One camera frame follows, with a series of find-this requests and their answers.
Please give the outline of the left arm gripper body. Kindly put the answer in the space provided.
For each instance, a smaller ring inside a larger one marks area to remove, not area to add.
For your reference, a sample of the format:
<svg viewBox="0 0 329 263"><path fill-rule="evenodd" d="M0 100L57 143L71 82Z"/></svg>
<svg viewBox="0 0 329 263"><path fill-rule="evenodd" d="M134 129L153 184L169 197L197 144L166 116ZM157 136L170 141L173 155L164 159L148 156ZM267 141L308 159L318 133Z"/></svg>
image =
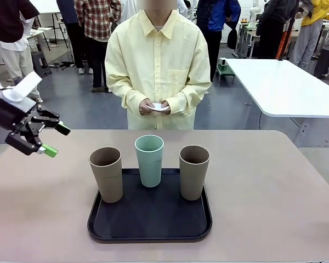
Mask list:
<svg viewBox="0 0 329 263"><path fill-rule="evenodd" d="M0 127L11 131L22 128L36 104L27 97L20 102L9 102L0 98Z"/></svg>

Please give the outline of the person's right hand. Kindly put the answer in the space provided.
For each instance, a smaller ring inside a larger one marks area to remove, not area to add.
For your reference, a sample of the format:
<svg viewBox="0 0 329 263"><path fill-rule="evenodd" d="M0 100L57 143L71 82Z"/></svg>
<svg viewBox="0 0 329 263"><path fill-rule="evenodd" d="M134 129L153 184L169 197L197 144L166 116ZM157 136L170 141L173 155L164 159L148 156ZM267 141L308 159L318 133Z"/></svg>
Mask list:
<svg viewBox="0 0 329 263"><path fill-rule="evenodd" d="M150 99L144 99L139 104L139 113L141 116L146 116L154 112L154 105Z"/></svg>

